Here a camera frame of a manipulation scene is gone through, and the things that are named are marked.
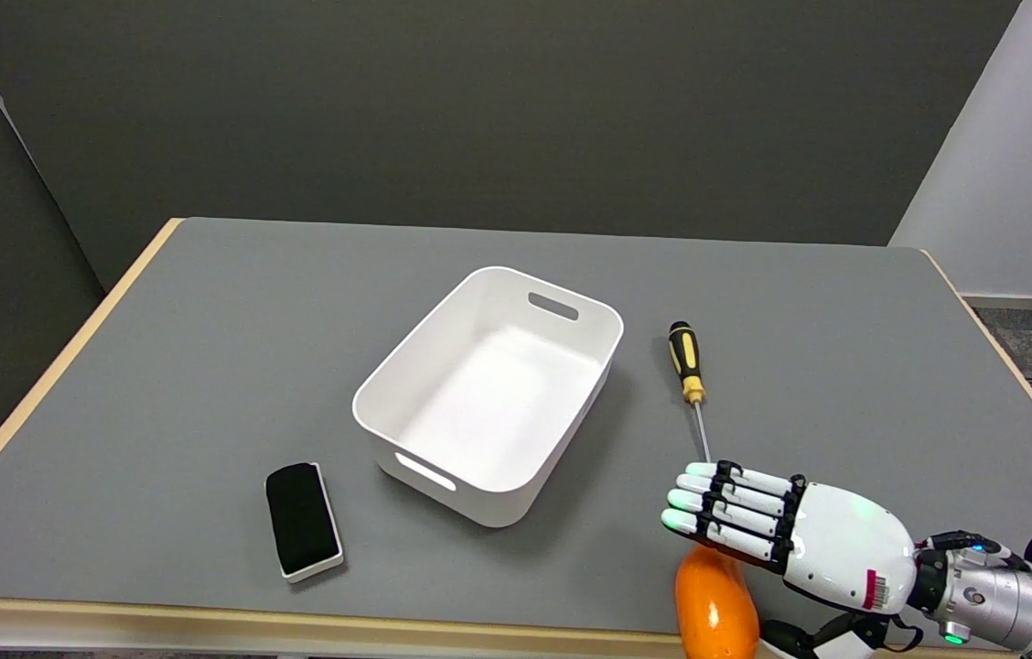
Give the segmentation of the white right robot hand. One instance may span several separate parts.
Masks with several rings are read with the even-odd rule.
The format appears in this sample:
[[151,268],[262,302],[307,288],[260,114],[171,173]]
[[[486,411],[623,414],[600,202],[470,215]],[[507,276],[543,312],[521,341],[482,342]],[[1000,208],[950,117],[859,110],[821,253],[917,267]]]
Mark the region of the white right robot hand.
[[895,514],[803,475],[777,477],[732,460],[695,462],[667,493],[662,525],[776,573],[838,614],[809,633],[769,619],[759,629],[779,658],[872,658],[918,578],[915,543]]

